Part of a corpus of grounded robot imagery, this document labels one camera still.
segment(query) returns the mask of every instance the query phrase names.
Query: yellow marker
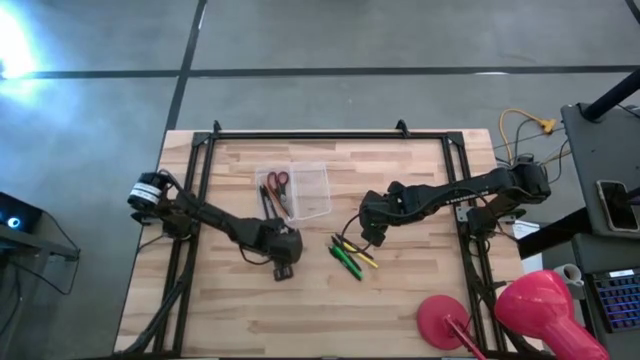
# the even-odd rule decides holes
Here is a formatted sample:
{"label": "yellow marker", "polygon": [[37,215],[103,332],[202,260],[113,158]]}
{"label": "yellow marker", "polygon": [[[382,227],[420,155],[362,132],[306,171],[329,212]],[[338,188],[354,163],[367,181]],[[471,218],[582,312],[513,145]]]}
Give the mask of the yellow marker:
{"label": "yellow marker", "polygon": [[[346,242],[342,243],[342,246],[344,246],[345,249],[349,250],[349,251],[356,251],[356,249],[347,244]],[[371,265],[371,267],[377,269],[378,268],[378,264],[374,263],[373,261],[371,261],[371,259],[369,259],[368,257],[360,254],[360,253],[354,253],[355,255],[357,255],[360,259],[362,259],[362,261],[366,262],[367,264]]]}

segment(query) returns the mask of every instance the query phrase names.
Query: clear plastic container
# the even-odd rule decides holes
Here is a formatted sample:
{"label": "clear plastic container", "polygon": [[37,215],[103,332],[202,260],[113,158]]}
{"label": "clear plastic container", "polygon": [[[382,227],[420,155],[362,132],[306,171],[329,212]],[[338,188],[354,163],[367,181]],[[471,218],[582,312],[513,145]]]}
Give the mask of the clear plastic container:
{"label": "clear plastic container", "polygon": [[[284,186],[284,196],[273,191],[269,186],[269,174],[284,179],[281,173],[289,176]],[[271,199],[265,205],[262,203],[262,192],[267,191]],[[263,218],[273,217],[273,209],[279,217],[287,221],[305,220],[331,212],[331,194],[329,193],[329,178],[324,163],[292,162],[286,165],[274,165],[256,169],[256,193],[258,208]]]}

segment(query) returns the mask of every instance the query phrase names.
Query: pink lamp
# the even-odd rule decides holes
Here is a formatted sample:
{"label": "pink lamp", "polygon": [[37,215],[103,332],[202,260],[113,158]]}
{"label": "pink lamp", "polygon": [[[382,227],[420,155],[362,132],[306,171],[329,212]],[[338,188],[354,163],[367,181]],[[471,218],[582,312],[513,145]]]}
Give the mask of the pink lamp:
{"label": "pink lamp", "polygon": [[559,360],[608,360],[607,351],[573,319],[573,301],[560,275],[542,270],[508,286],[494,308],[509,329],[544,341]]}
{"label": "pink lamp", "polygon": [[[609,360],[607,351],[573,320],[573,301],[562,278],[543,270],[525,275],[498,298],[496,317],[509,329],[542,339],[558,360]],[[427,298],[418,309],[418,330],[433,347],[453,350],[464,345],[486,359],[466,331],[469,315],[456,299]]]}

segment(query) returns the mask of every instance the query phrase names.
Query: keyboard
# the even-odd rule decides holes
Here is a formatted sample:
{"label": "keyboard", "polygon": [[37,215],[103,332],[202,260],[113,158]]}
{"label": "keyboard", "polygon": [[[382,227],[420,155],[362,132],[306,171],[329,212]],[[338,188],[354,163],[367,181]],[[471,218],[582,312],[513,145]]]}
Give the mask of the keyboard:
{"label": "keyboard", "polygon": [[640,268],[587,274],[587,282],[608,332],[640,329]]}

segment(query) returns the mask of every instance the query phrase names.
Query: scissors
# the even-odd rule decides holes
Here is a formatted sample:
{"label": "scissors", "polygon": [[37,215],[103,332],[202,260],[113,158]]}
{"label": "scissors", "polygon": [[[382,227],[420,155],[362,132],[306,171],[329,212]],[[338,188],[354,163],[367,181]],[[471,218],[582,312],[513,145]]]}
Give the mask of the scissors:
{"label": "scissors", "polygon": [[286,171],[281,171],[276,173],[272,171],[267,175],[267,185],[271,188],[278,197],[280,197],[280,203],[283,204],[287,202],[287,184],[289,183],[289,173]]}

